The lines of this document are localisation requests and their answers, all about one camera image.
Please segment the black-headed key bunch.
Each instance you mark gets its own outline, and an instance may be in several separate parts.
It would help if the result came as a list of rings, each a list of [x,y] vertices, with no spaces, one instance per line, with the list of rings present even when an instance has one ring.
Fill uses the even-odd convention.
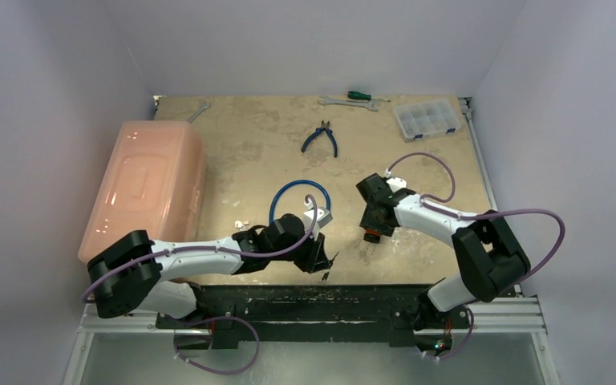
[[[322,275],[322,278],[321,278],[321,280],[322,280],[323,282],[326,282],[326,281],[327,281],[327,279],[328,279],[328,277],[329,277],[329,275],[330,275],[330,272],[331,272],[331,268],[332,268],[332,267],[333,267],[333,265],[334,265],[334,260],[336,259],[336,257],[337,257],[338,255],[339,255],[339,252],[337,252],[337,253],[336,253],[336,254],[335,254],[335,255],[334,255],[331,259],[329,259],[329,266],[328,266],[328,268],[324,271],[324,273],[323,273],[323,275]]]

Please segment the orange black padlock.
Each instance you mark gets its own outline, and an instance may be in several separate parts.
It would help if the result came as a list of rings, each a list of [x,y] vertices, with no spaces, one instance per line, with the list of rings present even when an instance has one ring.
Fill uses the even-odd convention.
[[[379,244],[382,239],[382,233],[374,229],[365,229],[363,234],[363,240],[372,244]]]

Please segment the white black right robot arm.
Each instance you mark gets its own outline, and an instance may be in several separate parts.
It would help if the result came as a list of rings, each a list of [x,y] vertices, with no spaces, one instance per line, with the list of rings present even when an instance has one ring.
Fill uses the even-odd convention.
[[[360,221],[365,241],[378,243],[397,228],[405,228],[454,250],[458,274],[420,295],[418,315],[428,326],[438,326],[450,310],[468,302],[492,301],[531,269],[510,226],[494,212],[463,214],[377,173],[358,182],[356,188],[366,204]]]

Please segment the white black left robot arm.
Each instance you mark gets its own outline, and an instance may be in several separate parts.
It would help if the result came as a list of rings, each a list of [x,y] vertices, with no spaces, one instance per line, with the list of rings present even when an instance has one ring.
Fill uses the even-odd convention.
[[[148,310],[196,328],[205,322],[207,306],[186,278],[251,274],[274,261],[290,262],[308,274],[329,270],[333,261],[321,228],[331,220],[329,210],[316,208],[215,241],[159,241],[144,229],[134,230],[87,263],[91,284],[82,300],[95,304],[101,318]]]

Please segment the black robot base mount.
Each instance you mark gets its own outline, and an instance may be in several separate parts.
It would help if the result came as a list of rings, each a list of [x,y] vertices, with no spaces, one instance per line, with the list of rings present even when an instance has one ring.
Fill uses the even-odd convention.
[[[214,349],[241,342],[375,342],[390,347],[431,350],[432,338],[465,331],[468,312],[445,313],[421,302],[427,284],[381,285],[204,285],[196,291],[203,306],[181,320],[157,314],[152,329],[177,335],[178,347],[192,349],[188,337],[203,337]]]

